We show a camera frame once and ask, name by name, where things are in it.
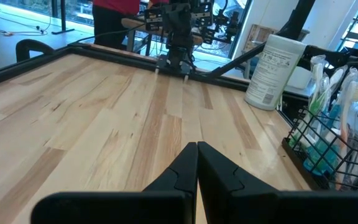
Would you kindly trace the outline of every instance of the black bar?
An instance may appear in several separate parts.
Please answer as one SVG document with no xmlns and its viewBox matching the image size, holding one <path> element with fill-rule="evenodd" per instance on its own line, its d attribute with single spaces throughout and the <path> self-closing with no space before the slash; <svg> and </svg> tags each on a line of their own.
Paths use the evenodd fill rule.
<svg viewBox="0 0 358 224">
<path fill-rule="evenodd" d="M 57 0 L 52 0 L 52 17 L 57 18 Z"/>
<path fill-rule="evenodd" d="M 350 38 L 350 39 L 356 39 L 356 40 L 358 40 L 358 33 L 348 32 L 345 38 Z"/>
<path fill-rule="evenodd" d="M 60 0 L 60 13 L 62 14 L 62 31 L 52 32 L 52 34 L 54 34 L 54 35 L 70 32 L 70 31 L 74 30 L 74 29 L 66 28 L 66 1 L 65 0 Z"/>
<path fill-rule="evenodd" d="M 240 65 L 242 62 L 245 62 L 255 57 L 257 54 L 261 53 L 264 47 L 265 47 L 265 43 L 255 47 L 254 49 L 248 51 L 246 54 L 243 54 L 240 57 L 234 59 L 233 61 L 225 64 L 223 67 L 218 67 L 212 72 L 206 73 L 206 75 L 210 76 L 211 78 L 220 77 L 222 74 L 225 74 L 226 72 L 232 70 L 237 65 Z"/>
<path fill-rule="evenodd" d="M 18 62 L 13 65 L 4 67 L 0 69 L 0 83 L 6 81 L 10 78 L 21 75 L 25 72 L 28 72 L 32 69 L 38 68 L 42 65 L 45 65 L 49 62 L 52 62 L 56 59 L 59 59 L 65 55 L 71 53 L 71 47 L 64 47 L 60 50 L 54 51 L 51 55 L 39 55 L 34 58 L 30 58 L 23 62 Z"/>
<path fill-rule="evenodd" d="M 62 14 L 62 31 L 66 31 L 66 1 L 60 0 L 60 13 Z"/>
<path fill-rule="evenodd" d="M 146 45 L 146 56 L 150 55 L 150 46 L 152 45 L 152 34 L 149 34 L 147 36 L 147 45 Z"/>
</svg>

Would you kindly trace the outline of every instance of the wooden table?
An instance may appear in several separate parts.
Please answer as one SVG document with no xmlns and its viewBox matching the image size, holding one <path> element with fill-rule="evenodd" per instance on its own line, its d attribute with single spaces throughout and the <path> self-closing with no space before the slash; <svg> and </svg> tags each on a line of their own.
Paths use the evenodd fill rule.
<svg viewBox="0 0 358 224">
<path fill-rule="evenodd" d="M 123 19 L 121 19 L 121 24 L 125 28 L 131 29 L 131 28 L 134 28 L 134 27 L 144 24 L 144 21 L 123 18 Z M 136 28 L 136 30 L 146 32 L 146 33 L 152 34 L 152 35 L 161 35 L 161 29 L 159 29 L 157 31 L 147 31 L 145 25 L 142 25 L 142 26 Z M 130 52 L 133 51 L 133 46 L 134 46 L 134 41 L 135 41 L 134 39 L 135 39 L 135 30 L 129 31 L 128 32 L 127 51 L 130 51 Z M 198 35 L 193 35 L 193 41 L 194 41 L 194 45 L 201 45 L 203 43 L 203 38 Z"/>
<path fill-rule="evenodd" d="M 0 83 L 0 223 L 28 223 L 62 190 L 142 190 L 190 141 L 278 189 L 308 189 L 280 146 L 290 127 L 243 98 L 79 55 Z"/>
</svg>

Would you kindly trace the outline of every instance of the wire basket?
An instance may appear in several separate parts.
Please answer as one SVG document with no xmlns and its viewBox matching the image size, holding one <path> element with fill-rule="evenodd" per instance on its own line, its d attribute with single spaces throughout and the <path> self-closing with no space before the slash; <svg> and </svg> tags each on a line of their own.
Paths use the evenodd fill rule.
<svg viewBox="0 0 358 224">
<path fill-rule="evenodd" d="M 303 108 L 282 146 L 313 190 L 358 190 L 358 134 L 348 129 L 345 141 L 327 126 L 329 120 Z"/>
</svg>

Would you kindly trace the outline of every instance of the cable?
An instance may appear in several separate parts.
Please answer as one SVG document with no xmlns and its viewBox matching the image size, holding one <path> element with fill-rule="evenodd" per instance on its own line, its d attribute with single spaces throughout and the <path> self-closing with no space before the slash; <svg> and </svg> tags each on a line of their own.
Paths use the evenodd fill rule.
<svg viewBox="0 0 358 224">
<path fill-rule="evenodd" d="M 217 49 L 206 49 L 203 46 L 201 46 L 201 48 L 204 49 L 204 50 L 221 50 L 221 49 L 225 48 L 226 46 L 227 46 L 227 44 L 225 44 L 225 45 L 223 45 L 223 47 L 220 47 L 220 48 L 217 48 Z"/>
<path fill-rule="evenodd" d="M 103 34 L 98 34 L 98 35 L 94 35 L 94 36 L 91 36 L 91 37 L 85 37 L 85 38 L 82 38 L 80 40 L 77 40 L 76 43 L 79 43 L 81 41 L 84 41 L 84 40 L 89 40 L 89 39 L 92 39 L 92 38 L 97 38 L 97 37 L 101 37 L 101 36 L 104 36 L 104 35 L 109 35 L 109 34 L 119 34 L 119 33 L 122 33 L 122 32 L 129 32 L 129 31 L 132 31 L 136 28 L 139 28 L 141 26 L 143 26 L 144 24 L 141 24 L 139 26 L 135 26 L 133 28 L 130 28 L 130 29 L 126 29 L 126 30 L 120 30 L 120 31 L 113 31 L 113 32 L 105 32 Z"/>
<path fill-rule="evenodd" d="M 0 30 L 0 33 L 4 34 L 4 35 L 12 35 L 12 34 L 15 34 L 15 35 L 26 35 L 26 36 L 41 36 L 41 35 L 47 35 L 48 32 L 47 32 L 47 29 L 49 29 L 51 23 L 52 23 L 52 17 L 49 16 L 49 24 L 47 26 L 47 28 L 45 29 L 41 29 L 39 26 L 31 26 L 31 25 L 27 25 L 27 24 L 23 24 L 21 22 L 17 22 L 17 21 L 13 21 L 13 20 L 10 20 L 10 19 L 6 19 L 6 18 L 3 18 L 0 16 L 0 19 L 3 19 L 5 21 L 9 21 L 9 22 L 13 22 L 13 23 L 16 23 L 16 24 L 20 24 L 22 26 L 26 26 L 26 27 L 29 27 L 31 29 L 35 29 L 35 30 L 39 30 L 39 31 L 6 31 L 6 30 Z"/>
<path fill-rule="evenodd" d="M 200 47 L 201 45 L 198 45 L 197 47 L 193 48 L 193 53 Z"/>
<path fill-rule="evenodd" d="M 269 8 L 269 4 L 270 4 L 270 1 L 267 3 L 267 5 L 265 7 L 265 10 L 264 10 L 264 13 L 262 14 L 262 17 L 260 18 L 260 21 L 259 21 L 258 24 L 260 24 L 262 22 L 262 20 L 264 19 L 266 11 L 267 11 L 267 8 Z"/>
<path fill-rule="evenodd" d="M 227 4 L 228 4 L 228 0 L 226 0 L 226 2 L 224 3 L 224 7 L 223 7 L 223 9 L 222 9 L 222 13 L 224 13 L 224 11 L 226 10 L 226 7 L 227 7 Z"/>
</svg>

